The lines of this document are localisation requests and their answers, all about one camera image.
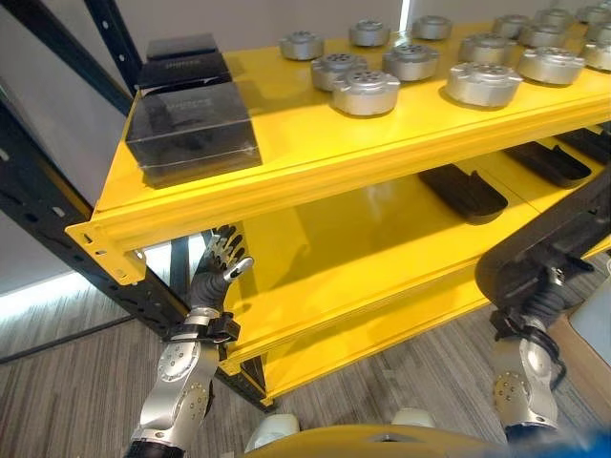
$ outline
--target yellow shelf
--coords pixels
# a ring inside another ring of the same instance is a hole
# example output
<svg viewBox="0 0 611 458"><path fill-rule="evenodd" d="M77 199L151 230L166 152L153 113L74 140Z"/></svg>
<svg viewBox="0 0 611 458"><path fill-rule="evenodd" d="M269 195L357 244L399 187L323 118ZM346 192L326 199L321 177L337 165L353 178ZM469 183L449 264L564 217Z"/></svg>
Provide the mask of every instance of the yellow shelf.
<svg viewBox="0 0 611 458"><path fill-rule="evenodd" d="M67 232L121 284L142 279L133 250L220 224L294 207L608 118L608 74L584 70L570 87L522 83L506 108L453 104L442 88L460 39L488 24L456 27L436 76L406 84L390 114L356 119L314 90L309 64L282 59L276 48L228 52L227 64L252 116L263 165L164 189L143 184L121 141L90 222ZM585 28L571 29L578 50ZM329 40L328 52L362 54L379 68L384 50ZM513 64L521 49L516 47Z"/></svg>
<svg viewBox="0 0 611 458"><path fill-rule="evenodd" d="M236 363L475 265L484 252L539 214L507 183L482 172L480 163L504 158L492 153L458 163L467 173L480 171L509 200L498 219L481 226L464 223L417 176L243 221L256 264L225 301L242 332L222 365L235 371ZM511 170L522 167L502 164ZM520 186L540 181L526 175ZM559 188L544 192L555 201L565 195Z"/></svg>
<svg viewBox="0 0 611 458"><path fill-rule="evenodd" d="M263 357L264 402L487 303L475 284L473 267L468 267L427 283L379 312L275 348Z"/></svg>

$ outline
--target black product box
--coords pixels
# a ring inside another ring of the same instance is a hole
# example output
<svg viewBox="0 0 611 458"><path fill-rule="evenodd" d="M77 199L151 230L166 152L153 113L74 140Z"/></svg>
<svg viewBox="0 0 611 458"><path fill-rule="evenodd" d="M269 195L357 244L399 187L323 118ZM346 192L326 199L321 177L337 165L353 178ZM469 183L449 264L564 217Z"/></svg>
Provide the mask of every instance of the black product box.
<svg viewBox="0 0 611 458"><path fill-rule="evenodd" d="M147 62L138 77L142 95L227 83L231 74L222 54L211 52Z"/></svg>
<svg viewBox="0 0 611 458"><path fill-rule="evenodd" d="M234 83L142 97L125 142L154 187L261 165Z"/></svg>
<svg viewBox="0 0 611 458"><path fill-rule="evenodd" d="M146 60L174 59L196 54L218 52L212 33L153 40L146 49Z"/></svg>

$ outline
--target wall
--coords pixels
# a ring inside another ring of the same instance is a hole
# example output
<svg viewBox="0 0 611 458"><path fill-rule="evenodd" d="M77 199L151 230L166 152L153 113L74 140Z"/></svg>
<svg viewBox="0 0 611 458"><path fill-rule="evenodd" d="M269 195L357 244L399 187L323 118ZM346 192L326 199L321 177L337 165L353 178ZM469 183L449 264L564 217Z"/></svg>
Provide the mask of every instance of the wall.
<svg viewBox="0 0 611 458"><path fill-rule="evenodd" d="M586 0L411 0L412 18L425 14L439 14L453 20L454 23L486 22L503 14L525 14L533 16L538 10L558 5L569 11L575 11L584 5L597 2Z"/></svg>

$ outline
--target black plastic tray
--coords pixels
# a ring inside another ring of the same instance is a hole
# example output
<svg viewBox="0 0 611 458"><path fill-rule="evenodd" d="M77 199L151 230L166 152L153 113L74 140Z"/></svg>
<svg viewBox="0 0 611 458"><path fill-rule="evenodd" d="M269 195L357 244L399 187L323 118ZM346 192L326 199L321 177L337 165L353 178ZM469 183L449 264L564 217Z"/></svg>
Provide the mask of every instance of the black plastic tray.
<svg viewBox="0 0 611 458"><path fill-rule="evenodd" d="M508 148L505 152L537 175L560 188L574 188L583 183L592 171L556 145L553 149L531 141Z"/></svg>
<svg viewBox="0 0 611 458"><path fill-rule="evenodd" d="M577 129L556 135L556 138L578 149L586 156L592 157L602 165L611 161L611 135L605 131L596 134L588 129Z"/></svg>
<svg viewBox="0 0 611 458"><path fill-rule="evenodd" d="M509 203L477 172L467 175L454 164L426 170L418 176L470 224L496 219Z"/></svg>

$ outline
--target robotic hand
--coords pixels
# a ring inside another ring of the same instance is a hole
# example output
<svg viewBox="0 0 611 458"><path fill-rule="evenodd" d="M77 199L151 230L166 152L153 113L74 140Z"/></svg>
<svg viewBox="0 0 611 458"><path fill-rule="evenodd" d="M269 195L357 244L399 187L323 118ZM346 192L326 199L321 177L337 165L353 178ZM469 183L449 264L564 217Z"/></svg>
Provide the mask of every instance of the robotic hand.
<svg viewBox="0 0 611 458"><path fill-rule="evenodd" d="M223 312L229 285L253 265L235 226L212 231L191 282L191 312L164 339L158 377L149 393L126 458L180 458L212 404L219 345L235 341L240 326Z"/></svg>

